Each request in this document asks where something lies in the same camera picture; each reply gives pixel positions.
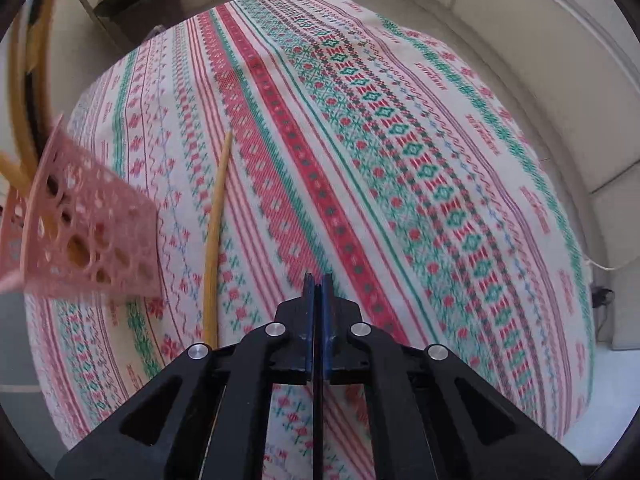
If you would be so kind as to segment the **patterned striped tablecloth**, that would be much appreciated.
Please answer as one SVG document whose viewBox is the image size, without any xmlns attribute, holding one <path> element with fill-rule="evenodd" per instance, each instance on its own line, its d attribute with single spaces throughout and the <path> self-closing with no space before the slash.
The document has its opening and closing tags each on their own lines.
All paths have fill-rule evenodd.
<svg viewBox="0 0 640 480">
<path fill-rule="evenodd" d="M 585 411 L 594 323 L 576 236 L 520 127 L 443 42 L 350 0 L 232 0 L 128 54 L 61 125 L 154 202 L 160 268 L 155 298 L 26 292 L 67 452 L 205 344 L 228 132 L 215 350 L 314 278 L 310 378 L 273 384 L 258 479 L 312 479 L 325 275 L 364 322 L 447 347 L 560 445 Z M 378 479 L 363 386 L 323 380 L 323 479 Z"/>
</svg>

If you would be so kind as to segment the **light wooden chopstick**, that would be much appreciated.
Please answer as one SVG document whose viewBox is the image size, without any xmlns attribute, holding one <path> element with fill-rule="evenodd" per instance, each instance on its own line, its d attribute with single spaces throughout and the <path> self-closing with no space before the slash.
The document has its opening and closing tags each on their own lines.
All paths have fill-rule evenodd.
<svg viewBox="0 0 640 480">
<path fill-rule="evenodd" d="M 52 125 L 49 99 L 48 57 L 55 0 L 32 0 L 26 32 L 26 80 L 30 81 L 27 102 L 32 104 L 41 132 Z"/>
</svg>

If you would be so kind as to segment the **wooden chopstick on cloth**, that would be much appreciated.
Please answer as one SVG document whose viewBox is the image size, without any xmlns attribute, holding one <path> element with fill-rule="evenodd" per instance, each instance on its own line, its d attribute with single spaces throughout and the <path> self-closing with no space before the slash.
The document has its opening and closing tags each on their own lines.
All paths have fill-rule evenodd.
<svg viewBox="0 0 640 480">
<path fill-rule="evenodd" d="M 205 273 L 203 282 L 203 341 L 212 349 L 218 347 L 218 261 L 221 220 L 224 214 L 224 196 L 226 196 L 226 177 L 231 155 L 233 136 L 228 132 L 220 155 L 212 193 L 212 209 L 205 251 Z"/>
</svg>

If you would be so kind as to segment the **bamboo chopstick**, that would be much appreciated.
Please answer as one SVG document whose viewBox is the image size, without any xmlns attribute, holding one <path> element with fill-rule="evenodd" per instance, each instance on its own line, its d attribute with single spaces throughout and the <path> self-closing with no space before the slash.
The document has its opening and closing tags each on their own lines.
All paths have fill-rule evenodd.
<svg viewBox="0 0 640 480">
<path fill-rule="evenodd" d="M 10 159 L 9 155 L 5 152 L 0 152 L 0 174 L 21 196 L 24 198 L 29 196 L 32 179 L 26 174 L 25 170 Z"/>
</svg>

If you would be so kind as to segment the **pink perforated utensil basket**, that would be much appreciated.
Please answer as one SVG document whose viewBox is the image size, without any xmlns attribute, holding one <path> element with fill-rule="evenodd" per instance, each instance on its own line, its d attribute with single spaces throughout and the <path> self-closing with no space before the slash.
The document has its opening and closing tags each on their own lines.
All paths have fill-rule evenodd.
<svg viewBox="0 0 640 480">
<path fill-rule="evenodd" d="M 68 300 L 160 296 L 154 202 L 57 125 L 28 192 L 9 188 L 3 202 L 1 289 Z"/>
</svg>

